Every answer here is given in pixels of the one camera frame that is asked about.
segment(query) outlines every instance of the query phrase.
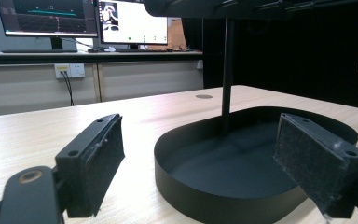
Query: black cable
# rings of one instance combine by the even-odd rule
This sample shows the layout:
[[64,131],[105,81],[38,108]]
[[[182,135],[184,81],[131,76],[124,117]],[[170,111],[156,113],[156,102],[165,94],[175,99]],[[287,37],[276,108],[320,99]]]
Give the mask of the black cable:
[[72,86],[71,86],[71,81],[69,81],[68,73],[66,71],[61,71],[60,73],[63,76],[63,79],[65,80],[66,88],[68,88],[69,95],[71,97],[71,106],[73,106],[75,104],[74,104],[74,99],[72,97]]

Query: screw hole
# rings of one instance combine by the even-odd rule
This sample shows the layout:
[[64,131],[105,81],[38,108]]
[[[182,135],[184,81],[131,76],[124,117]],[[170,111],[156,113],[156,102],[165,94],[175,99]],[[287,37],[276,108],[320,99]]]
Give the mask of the screw hole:
[[34,180],[38,179],[40,176],[42,176],[42,172],[35,170],[27,172],[19,177],[19,182],[21,184],[26,184],[29,182],[33,182]]
[[211,99],[211,98],[213,98],[212,95],[206,95],[206,94],[196,95],[196,97],[199,98],[199,99]]
[[68,153],[68,155],[69,156],[75,156],[75,155],[77,155],[77,153],[79,153],[78,151],[70,151],[69,153]]

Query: keyboard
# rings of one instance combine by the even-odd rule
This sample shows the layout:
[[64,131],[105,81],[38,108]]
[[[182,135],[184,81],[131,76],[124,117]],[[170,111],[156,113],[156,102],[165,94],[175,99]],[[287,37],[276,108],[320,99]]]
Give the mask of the keyboard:
[[2,53],[77,53],[75,49],[4,49]]
[[165,49],[116,49],[118,53],[164,53]]

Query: metal pole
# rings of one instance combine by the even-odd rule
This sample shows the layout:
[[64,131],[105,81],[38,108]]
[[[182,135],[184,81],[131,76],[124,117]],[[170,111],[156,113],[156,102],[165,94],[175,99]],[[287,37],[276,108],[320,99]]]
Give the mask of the metal pole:
[[226,19],[226,42],[225,42],[225,61],[223,73],[223,103],[222,103],[222,127],[223,135],[229,133],[229,108],[231,99],[232,70],[234,58],[234,39],[236,24],[233,19]]

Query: black backdrop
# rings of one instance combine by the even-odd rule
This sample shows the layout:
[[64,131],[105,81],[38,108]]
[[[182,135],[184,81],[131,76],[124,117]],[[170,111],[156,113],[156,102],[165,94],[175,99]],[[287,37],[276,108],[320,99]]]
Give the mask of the black backdrop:
[[[203,21],[203,52],[217,55],[204,60],[205,88],[222,85],[224,23]],[[358,106],[358,3],[238,28],[234,84]]]

